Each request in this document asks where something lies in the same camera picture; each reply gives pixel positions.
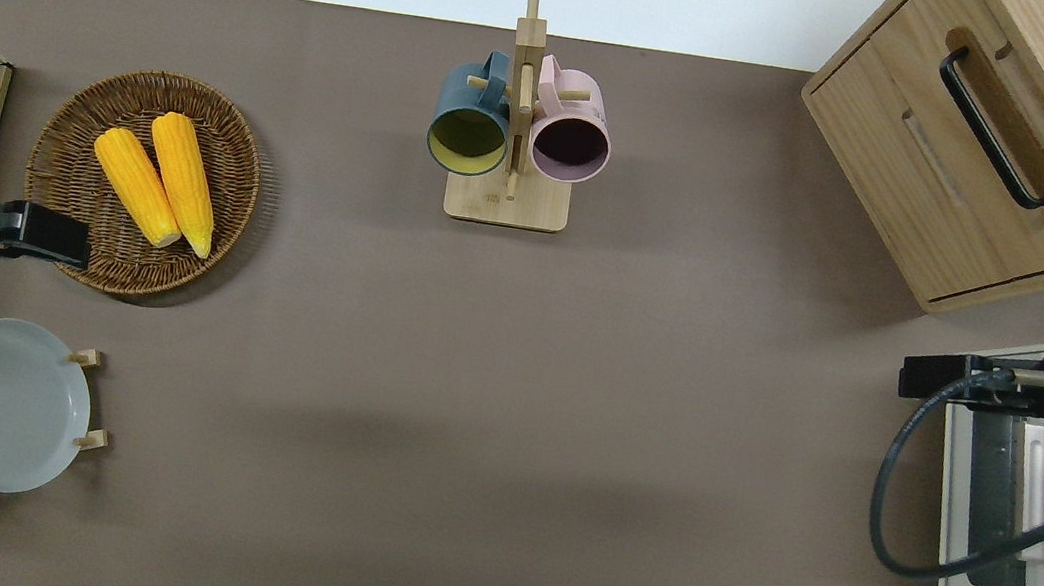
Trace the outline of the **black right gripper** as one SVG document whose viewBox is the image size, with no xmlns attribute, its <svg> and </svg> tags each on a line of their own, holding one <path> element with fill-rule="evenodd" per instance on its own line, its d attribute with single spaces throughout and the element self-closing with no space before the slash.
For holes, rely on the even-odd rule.
<svg viewBox="0 0 1044 586">
<path fill-rule="evenodd" d="M 900 367 L 897 396 L 902 399 L 927 400 L 944 385 L 948 385 L 966 376 L 982 372 L 1011 371 L 1034 369 L 1035 364 L 1019 362 L 974 355 L 965 357 L 934 354 L 904 357 Z M 1037 411 L 1037 402 L 1026 395 L 1026 389 L 1013 384 L 998 382 L 995 384 L 970 384 L 960 394 L 960 402 L 965 407 L 984 411 L 1001 411 L 1023 415 L 1033 415 Z"/>
</svg>

